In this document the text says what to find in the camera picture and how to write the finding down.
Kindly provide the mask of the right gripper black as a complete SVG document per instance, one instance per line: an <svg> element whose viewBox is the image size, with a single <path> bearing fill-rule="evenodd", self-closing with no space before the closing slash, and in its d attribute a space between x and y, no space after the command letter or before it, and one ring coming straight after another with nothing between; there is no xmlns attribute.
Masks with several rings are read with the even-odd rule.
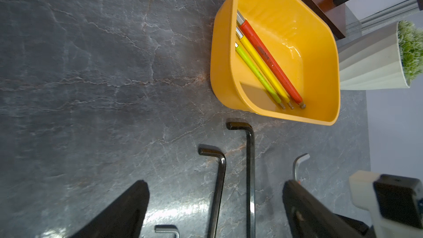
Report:
<svg viewBox="0 0 423 238"><path fill-rule="evenodd" d="M366 233L370 230L370 227L362 221L348 218L342 215L337 214L337 216L342 219L346 224L355 229L360 235L365 236Z"/></svg>

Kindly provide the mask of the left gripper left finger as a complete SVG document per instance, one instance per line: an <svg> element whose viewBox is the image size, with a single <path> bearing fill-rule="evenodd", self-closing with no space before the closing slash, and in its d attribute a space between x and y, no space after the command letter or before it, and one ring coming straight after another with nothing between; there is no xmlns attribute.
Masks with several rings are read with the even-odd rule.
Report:
<svg viewBox="0 0 423 238"><path fill-rule="evenodd" d="M73 238L138 238L149 203L148 184L136 181Z"/></svg>

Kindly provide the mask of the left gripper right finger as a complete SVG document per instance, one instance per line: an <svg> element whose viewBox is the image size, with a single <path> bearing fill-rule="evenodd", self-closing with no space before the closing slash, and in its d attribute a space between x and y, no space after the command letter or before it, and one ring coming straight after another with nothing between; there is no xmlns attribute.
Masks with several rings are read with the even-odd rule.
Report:
<svg viewBox="0 0 423 238"><path fill-rule="evenodd" d="M362 237L294 180L284 183L282 198L294 238Z"/></svg>

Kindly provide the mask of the orange hex key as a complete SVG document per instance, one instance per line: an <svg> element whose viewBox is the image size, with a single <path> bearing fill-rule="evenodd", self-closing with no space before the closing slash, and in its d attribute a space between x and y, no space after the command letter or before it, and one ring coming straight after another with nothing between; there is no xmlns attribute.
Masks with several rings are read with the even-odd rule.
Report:
<svg viewBox="0 0 423 238"><path fill-rule="evenodd" d="M310 158L310 155L308 153L305 153L298 156L293 162L293 179L299 184L301 184L301 180L298 177L298 171L299 171L300 165L306 162L307 160L309 160L309 158Z"/></svg>

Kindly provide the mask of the long black hex key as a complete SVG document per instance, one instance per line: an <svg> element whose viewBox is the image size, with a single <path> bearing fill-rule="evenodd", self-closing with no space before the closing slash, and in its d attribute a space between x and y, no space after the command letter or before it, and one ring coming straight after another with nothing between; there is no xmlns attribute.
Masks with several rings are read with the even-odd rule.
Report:
<svg viewBox="0 0 423 238"><path fill-rule="evenodd" d="M252 126L245 122L227 122L228 130L243 130L246 132L246 187L247 187L247 224L248 238L256 237L256 201L255 201L255 136Z"/></svg>

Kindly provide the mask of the green hex key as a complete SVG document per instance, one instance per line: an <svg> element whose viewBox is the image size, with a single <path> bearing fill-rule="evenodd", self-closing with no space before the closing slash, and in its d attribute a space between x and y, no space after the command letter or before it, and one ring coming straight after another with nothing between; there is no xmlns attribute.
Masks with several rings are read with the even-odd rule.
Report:
<svg viewBox="0 0 423 238"><path fill-rule="evenodd" d="M242 60L245 62L245 64L249 67L249 69L252 71L252 73L255 75L255 77L264 86L264 88L270 94L270 96L273 98L273 100L276 102L276 104L278 104L283 110L285 110L286 107L283 105L281 98L276 93L274 88L263 77L260 70L256 67L255 63L250 59L249 55L246 53L244 48L242 46L240 46L238 43L235 43L235 51L242 58Z"/></svg>

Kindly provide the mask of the yellow hex key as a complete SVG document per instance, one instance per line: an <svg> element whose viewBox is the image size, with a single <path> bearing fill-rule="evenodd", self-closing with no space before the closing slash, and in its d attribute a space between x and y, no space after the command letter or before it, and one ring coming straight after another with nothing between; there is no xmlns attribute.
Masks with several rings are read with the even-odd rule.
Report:
<svg viewBox="0 0 423 238"><path fill-rule="evenodd" d="M260 70L263 77L274 88L276 93L281 98L282 103L285 102L289 108L294 110L294 107L292 103L290 102L290 99L288 98L287 94L282 89L282 86L280 84L276 84L275 76L272 74L271 70L268 68L268 66L263 61L263 59L258 54L258 52L255 50L255 48L252 46L250 41L247 39L246 36L243 35L239 27L236 27L235 31L236 31L236 36L239 38L239 41L242 44L240 46L244 48L246 53L249 55L250 59L255 63L256 67Z"/></svg>

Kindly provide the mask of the yellow plastic storage box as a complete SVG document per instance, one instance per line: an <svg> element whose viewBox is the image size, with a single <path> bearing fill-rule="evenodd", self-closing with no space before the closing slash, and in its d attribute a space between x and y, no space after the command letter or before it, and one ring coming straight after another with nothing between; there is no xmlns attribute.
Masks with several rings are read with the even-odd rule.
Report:
<svg viewBox="0 0 423 238"><path fill-rule="evenodd" d="M282 109L236 53L236 16L252 25L306 107ZM228 108L333 125L340 111L339 58L328 25L301 0L225 0L215 17L210 81Z"/></svg>

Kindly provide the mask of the red hex key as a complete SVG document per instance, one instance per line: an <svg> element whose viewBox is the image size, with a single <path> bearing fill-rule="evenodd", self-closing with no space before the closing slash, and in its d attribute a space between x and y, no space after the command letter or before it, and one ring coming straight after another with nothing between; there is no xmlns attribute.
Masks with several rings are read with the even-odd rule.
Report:
<svg viewBox="0 0 423 238"><path fill-rule="evenodd" d="M247 19L243 17L240 11L237 11L236 22L237 27L239 27L243 35L247 37L252 46L255 48L255 50L258 52L258 54L268 66L268 68L271 70L272 74L275 76L276 84L280 84L282 86L282 89L287 94L288 98L290 99L290 102L292 104L296 103L300 108L305 109L306 105L304 103L303 98L295 89L294 85L286 76L281 67L278 65L277 61L267 49L258 34L255 32L251 24L248 22Z"/></svg>

